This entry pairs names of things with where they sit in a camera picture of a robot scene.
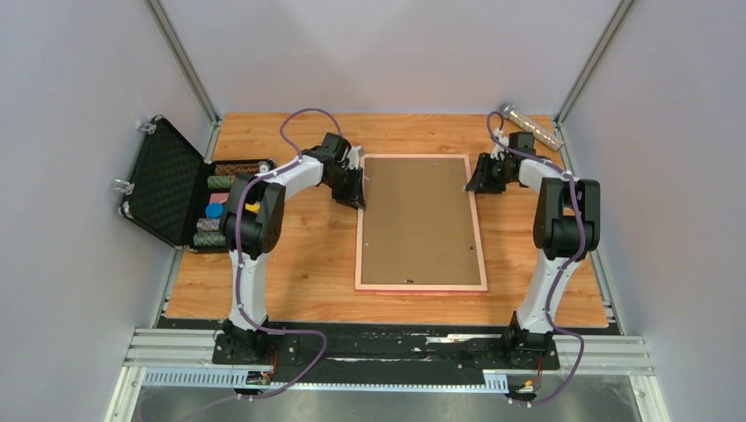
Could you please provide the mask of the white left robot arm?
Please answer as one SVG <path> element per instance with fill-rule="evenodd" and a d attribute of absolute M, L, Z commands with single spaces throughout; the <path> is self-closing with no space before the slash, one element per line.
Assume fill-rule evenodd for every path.
<path fill-rule="evenodd" d="M 269 352 L 267 337 L 279 334 L 266 326 L 266 278 L 287 200 L 325 185 L 337 203 L 365 209 L 362 156 L 362 148 L 328 133 L 320 145 L 298 151 L 289 163 L 257 175 L 238 175 L 232 183 L 219 224 L 233 272 L 231 310 L 223 332 L 236 342 L 236 352 L 245 361 L 263 361 Z"/>

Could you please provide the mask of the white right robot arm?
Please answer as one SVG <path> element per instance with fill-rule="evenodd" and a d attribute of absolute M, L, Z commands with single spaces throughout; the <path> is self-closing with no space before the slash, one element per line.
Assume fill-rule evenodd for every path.
<path fill-rule="evenodd" d="M 532 229 L 538 261 L 528 293 L 501 340 L 506 362 L 524 367 L 551 351 L 557 330 L 554 317 L 567 283 L 600 242 L 601 186 L 538 156 L 528 132 L 494 135 L 493 140 L 493 150 L 479 155 L 464 189 L 501 194 L 517 183 L 538 196 Z"/>

